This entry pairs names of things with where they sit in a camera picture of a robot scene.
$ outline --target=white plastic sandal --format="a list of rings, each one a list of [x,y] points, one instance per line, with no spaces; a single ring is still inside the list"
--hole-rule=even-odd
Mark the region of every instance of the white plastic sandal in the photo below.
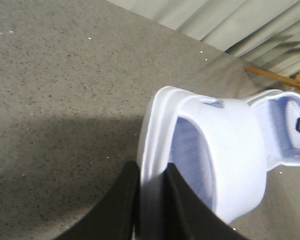
[[[268,90],[245,99],[256,115],[267,155],[267,170],[278,165],[300,166],[300,95]]]
[[[263,135],[242,100],[160,89],[143,120],[137,159],[141,231],[156,232],[162,225],[162,175],[168,162],[226,223],[255,208],[265,192]]]

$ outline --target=gray speckled surface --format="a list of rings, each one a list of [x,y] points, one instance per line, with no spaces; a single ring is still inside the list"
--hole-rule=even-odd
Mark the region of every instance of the gray speckled surface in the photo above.
[[[0,1],[0,240],[52,239],[98,202],[159,88],[273,83],[243,64],[103,0]]]
[[[300,167],[270,171],[261,204],[231,226],[251,240],[300,240]]]

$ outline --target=wooden frame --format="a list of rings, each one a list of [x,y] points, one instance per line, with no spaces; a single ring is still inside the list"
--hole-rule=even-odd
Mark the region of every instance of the wooden frame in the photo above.
[[[282,84],[288,85],[290,87],[295,88],[295,90],[300,93],[300,72],[296,75],[295,78],[282,76],[279,74],[276,74],[271,71],[262,70],[260,68],[254,67],[254,66],[246,66],[244,68],[247,72],[259,74],[268,78],[276,79],[280,81]]]

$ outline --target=white slipper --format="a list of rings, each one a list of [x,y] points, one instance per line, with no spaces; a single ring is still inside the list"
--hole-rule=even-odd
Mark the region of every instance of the white slipper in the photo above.
[[[197,196],[224,222],[251,211],[266,187],[266,151],[253,110],[164,87],[146,111],[138,147],[142,228],[157,231],[163,172],[174,163]]]

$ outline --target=floor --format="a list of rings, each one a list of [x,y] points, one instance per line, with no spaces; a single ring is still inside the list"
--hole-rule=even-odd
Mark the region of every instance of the floor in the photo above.
[[[105,0],[0,1],[0,240],[51,240],[84,216],[136,158],[159,88],[243,98],[273,84],[244,65]],[[300,168],[270,172],[233,226],[300,240]]]

